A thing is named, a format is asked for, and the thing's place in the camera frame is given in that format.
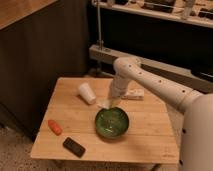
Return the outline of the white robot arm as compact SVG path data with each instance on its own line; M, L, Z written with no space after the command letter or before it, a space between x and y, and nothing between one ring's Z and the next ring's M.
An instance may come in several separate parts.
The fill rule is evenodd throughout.
M121 98L134 80L184 115L179 171L213 171L213 93L195 89L141 68L137 57L114 60L109 99Z

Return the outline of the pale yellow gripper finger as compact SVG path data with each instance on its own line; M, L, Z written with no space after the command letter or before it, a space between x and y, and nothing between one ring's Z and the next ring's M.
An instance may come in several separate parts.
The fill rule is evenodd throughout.
M119 104L119 99L113 99L111 107L116 107Z

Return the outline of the white ribbed gripper body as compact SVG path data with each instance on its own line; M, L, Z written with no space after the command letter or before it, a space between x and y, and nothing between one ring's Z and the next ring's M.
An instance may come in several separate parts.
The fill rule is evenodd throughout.
M127 78L115 75L110 83L108 97L110 99L121 98L127 91L129 80Z

